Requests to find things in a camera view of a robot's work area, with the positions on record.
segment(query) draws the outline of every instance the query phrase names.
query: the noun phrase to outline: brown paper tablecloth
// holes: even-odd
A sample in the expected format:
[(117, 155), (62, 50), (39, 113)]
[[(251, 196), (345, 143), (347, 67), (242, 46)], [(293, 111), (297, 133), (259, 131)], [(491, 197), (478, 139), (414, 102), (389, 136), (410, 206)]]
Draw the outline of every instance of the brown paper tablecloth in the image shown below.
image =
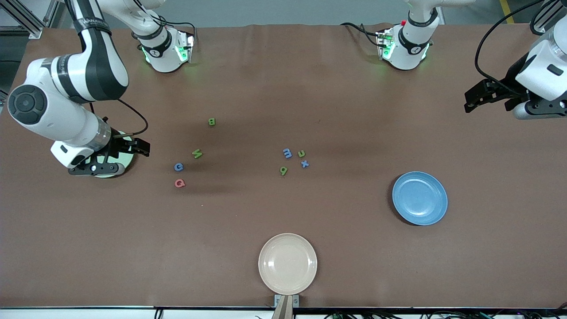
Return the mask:
[[(193, 64), (170, 74), (114, 30), (130, 75), (123, 99), (150, 122), (151, 156), (119, 178), (72, 177), (51, 141), (4, 111), (0, 305), (271, 304), (258, 254), (291, 232), (319, 260), (303, 306), (558, 306), (567, 121), (519, 121), (502, 104), (465, 114), (487, 29), (439, 27), (408, 72), (345, 27), (203, 29)], [(75, 37), (45, 30), (30, 41), (14, 85), (33, 59), (79, 52)], [(502, 26), (481, 65), (501, 77), (533, 40), (527, 26)], [(117, 102), (95, 109), (122, 131), (143, 126)], [(447, 190), (433, 226), (408, 225), (392, 207), (395, 179), (412, 170)]]

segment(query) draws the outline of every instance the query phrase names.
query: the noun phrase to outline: metal bracket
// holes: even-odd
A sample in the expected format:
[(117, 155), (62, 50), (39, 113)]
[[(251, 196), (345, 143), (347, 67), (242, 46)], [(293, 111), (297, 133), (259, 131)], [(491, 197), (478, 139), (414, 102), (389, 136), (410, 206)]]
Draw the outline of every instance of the metal bracket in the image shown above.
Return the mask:
[[(282, 295), (274, 295), (274, 308), (278, 306), (281, 297)], [(293, 295), (292, 300), (293, 300), (293, 308), (299, 308), (299, 295)]]
[(0, 0), (0, 7), (29, 32), (30, 39), (39, 39), (45, 24), (20, 0)]
[(2, 112), (4, 106), (8, 105), (7, 101), (8, 101), (8, 96), (0, 92), (0, 112)]
[(28, 39), (39, 40), (41, 38), (42, 33), (43, 33), (43, 28), (39, 28), (39, 33), (30, 33)]
[(382, 61), (384, 58), (390, 58), (395, 43), (393, 43), (393, 28), (386, 29), (382, 32), (376, 32), (376, 43), (385, 45), (386, 48), (378, 46), (378, 59)]
[(555, 115), (557, 117), (567, 116), (567, 93), (563, 93), (559, 98), (548, 101), (534, 95), (526, 102), (526, 112), (531, 115)]

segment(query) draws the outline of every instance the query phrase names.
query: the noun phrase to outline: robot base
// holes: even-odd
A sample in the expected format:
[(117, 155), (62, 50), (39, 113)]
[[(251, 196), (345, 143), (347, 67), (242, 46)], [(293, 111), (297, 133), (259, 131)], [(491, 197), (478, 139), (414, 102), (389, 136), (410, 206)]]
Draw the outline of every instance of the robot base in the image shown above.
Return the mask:
[[(132, 141), (131, 137), (123, 137), (124, 140)], [(109, 178), (117, 175), (121, 175), (126, 171), (126, 168), (130, 166), (134, 158), (134, 154), (131, 153), (118, 153), (118, 158), (111, 157), (107, 152), (104, 154), (99, 154), (96, 156), (96, 163), (92, 162), (95, 156), (91, 156), (86, 159), (84, 163), (77, 165), (75, 168), (69, 169), (69, 174), (78, 176), (96, 176), (99, 178)]]
[[(124, 137), (124, 139), (132, 141), (132, 138), (130, 137)], [(121, 173), (119, 174), (115, 174), (115, 175), (97, 175), (96, 177), (99, 178), (109, 178), (109, 177), (113, 177), (113, 176), (117, 176), (117, 175), (121, 175), (123, 174), (126, 169), (128, 168), (128, 166), (130, 166), (130, 164), (132, 164), (132, 160), (134, 159), (134, 154), (128, 154), (128, 153), (119, 153), (118, 154), (118, 158), (113, 158), (110, 157), (108, 159), (109, 163), (117, 163), (119, 166), (123, 167), (124, 169), (122, 170)], [(104, 161), (104, 156), (97, 156), (96, 157), (96, 161), (97, 162), (103, 162)]]
[(376, 35), (376, 41), (386, 47), (378, 47), (378, 57), (380, 60), (388, 61), (394, 68), (400, 70), (411, 70), (417, 67), (421, 60), (425, 59), (429, 44), (424, 49), (416, 47), (417, 53), (410, 54), (406, 48), (400, 44), (399, 32), (401, 25), (384, 30), (383, 33)]
[(193, 53), (194, 36), (188, 35), (186, 32), (177, 31), (173, 28), (167, 30), (173, 39), (184, 39), (182, 46), (171, 44), (161, 57), (157, 57), (158, 51), (152, 49), (149, 52), (142, 47), (142, 51), (146, 56), (146, 62), (151, 64), (154, 70), (161, 73), (169, 73), (177, 70), (183, 63), (191, 63), (191, 55)]

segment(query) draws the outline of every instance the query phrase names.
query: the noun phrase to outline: white plate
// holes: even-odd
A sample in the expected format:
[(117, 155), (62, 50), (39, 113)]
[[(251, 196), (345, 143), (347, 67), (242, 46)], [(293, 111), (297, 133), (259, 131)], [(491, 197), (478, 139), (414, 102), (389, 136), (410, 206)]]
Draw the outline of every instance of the white plate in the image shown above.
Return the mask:
[(313, 282), (317, 273), (317, 255), (305, 238), (279, 234), (262, 248), (258, 270), (266, 286), (275, 293), (297, 295)]

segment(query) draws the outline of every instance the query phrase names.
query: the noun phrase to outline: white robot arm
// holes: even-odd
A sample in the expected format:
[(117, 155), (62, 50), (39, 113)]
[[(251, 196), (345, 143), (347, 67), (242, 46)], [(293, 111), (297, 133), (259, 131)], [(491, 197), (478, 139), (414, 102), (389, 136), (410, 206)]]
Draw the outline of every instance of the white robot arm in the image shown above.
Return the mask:
[(465, 98), (467, 113), (482, 104), (509, 99), (506, 110), (518, 119), (567, 117), (567, 16), (535, 41), (504, 79), (484, 79)]
[(472, 4), (475, 0), (403, 0), (409, 5), (408, 20), (377, 35), (378, 54), (394, 68), (411, 70), (425, 58), (429, 40), (439, 25), (436, 7)]
[(149, 156), (149, 143), (127, 140), (81, 104), (116, 100), (128, 87), (128, 74), (96, 0), (66, 0), (82, 53), (42, 58), (30, 63), (26, 81), (8, 97), (10, 115), (23, 127), (54, 140), (53, 155), (73, 175), (118, 175), (121, 165), (86, 169), (97, 155)]
[(167, 26), (151, 9), (166, 0), (99, 0), (103, 12), (124, 22), (142, 44), (146, 61), (158, 72), (172, 72), (191, 59), (194, 35)]

